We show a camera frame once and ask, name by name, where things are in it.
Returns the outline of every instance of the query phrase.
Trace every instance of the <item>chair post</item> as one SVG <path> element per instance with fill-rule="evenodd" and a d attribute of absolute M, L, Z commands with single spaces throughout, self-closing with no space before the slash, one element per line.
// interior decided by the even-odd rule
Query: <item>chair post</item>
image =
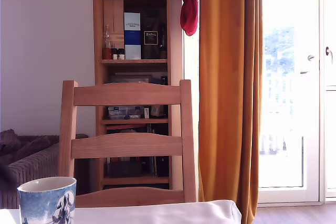
<path fill-rule="evenodd" d="M 195 155 L 190 80 L 181 80 L 180 88 L 184 201 L 196 202 Z"/>
<path fill-rule="evenodd" d="M 63 81 L 57 176 L 73 177 L 71 140 L 76 138 L 77 107 L 74 106 L 75 81 Z"/>

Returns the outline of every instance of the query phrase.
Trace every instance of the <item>mug rim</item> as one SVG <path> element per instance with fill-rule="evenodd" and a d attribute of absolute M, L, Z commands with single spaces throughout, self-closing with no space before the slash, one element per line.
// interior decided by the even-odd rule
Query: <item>mug rim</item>
<path fill-rule="evenodd" d="M 27 190 L 27 189 L 24 189 L 24 187 L 28 186 L 29 184 L 35 184 L 36 182 L 39 182 L 39 181 L 43 181 L 43 180 L 51 180 L 51 179 L 55 179 L 55 178 L 66 178 L 66 179 L 69 179 L 69 184 L 65 185 L 65 186 L 61 186 L 61 187 L 57 187 L 57 188 L 54 188 L 54 189 L 49 189 L 49 190 L 36 190 L 36 191 L 30 191 L 30 190 Z M 20 185 L 17 190 L 18 191 L 22 191 L 22 192 L 25 192 L 25 193 L 42 193 L 44 191 L 56 191 L 56 190 L 60 190 L 60 189 L 63 189 L 65 187 L 68 187 L 68 186 L 72 186 L 74 185 L 75 183 L 77 182 L 77 180 L 75 178 L 72 178 L 72 177 L 47 177 L 47 178 L 39 178 L 39 179 L 34 179 L 34 180 L 31 180 L 31 181 L 28 181 L 22 185 Z"/>

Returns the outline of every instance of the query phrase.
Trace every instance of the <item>jar lid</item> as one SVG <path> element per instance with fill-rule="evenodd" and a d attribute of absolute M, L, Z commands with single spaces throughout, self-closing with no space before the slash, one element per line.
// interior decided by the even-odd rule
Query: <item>jar lid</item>
<path fill-rule="evenodd" d="M 118 49 L 118 54 L 119 55 L 124 55 L 125 54 L 125 49 L 124 48 L 119 48 Z"/>

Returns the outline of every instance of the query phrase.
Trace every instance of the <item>glass door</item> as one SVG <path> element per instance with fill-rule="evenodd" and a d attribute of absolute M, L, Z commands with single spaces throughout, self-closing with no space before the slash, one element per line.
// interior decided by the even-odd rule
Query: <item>glass door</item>
<path fill-rule="evenodd" d="M 259 203 L 318 201 L 319 0 L 262 0 Z"/>
<path fill-rule="evenodd" d="M 326 197 L 336 197 L 336 1 L 324 0 L 324 143 L 325 171 L 327 181 Z"/>

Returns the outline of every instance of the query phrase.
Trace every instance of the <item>wooden floor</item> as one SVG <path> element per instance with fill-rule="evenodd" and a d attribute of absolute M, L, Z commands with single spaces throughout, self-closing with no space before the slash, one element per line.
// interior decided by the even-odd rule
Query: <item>wooden floor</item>
<path fill-rule="evenodd" d="M 258 208 L 253 224 L 336 224 L 336 204 Z"/>

